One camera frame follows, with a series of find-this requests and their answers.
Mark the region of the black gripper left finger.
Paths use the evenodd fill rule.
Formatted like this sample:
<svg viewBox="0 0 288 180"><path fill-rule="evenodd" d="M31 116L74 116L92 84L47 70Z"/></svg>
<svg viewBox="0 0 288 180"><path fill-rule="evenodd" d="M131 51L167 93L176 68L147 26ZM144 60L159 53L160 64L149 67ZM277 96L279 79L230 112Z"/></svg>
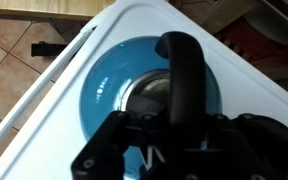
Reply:
<svg viewBox="0 0 288 180"><path fill-rule="evenodd" d="M113 111L71 164L73 180L123 180L129 114Z"/></svg>

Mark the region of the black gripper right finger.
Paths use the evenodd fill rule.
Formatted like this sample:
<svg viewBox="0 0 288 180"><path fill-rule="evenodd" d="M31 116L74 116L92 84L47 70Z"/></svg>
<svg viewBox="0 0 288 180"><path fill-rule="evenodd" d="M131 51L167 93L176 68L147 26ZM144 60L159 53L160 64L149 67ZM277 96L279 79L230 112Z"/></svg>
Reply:
<svg viewBox="0 0 288 180"><path fill-rule="evenodd" d="M288 180L288 127L266 116L211 116L211 138L224 151L228 180Z"/></svg>

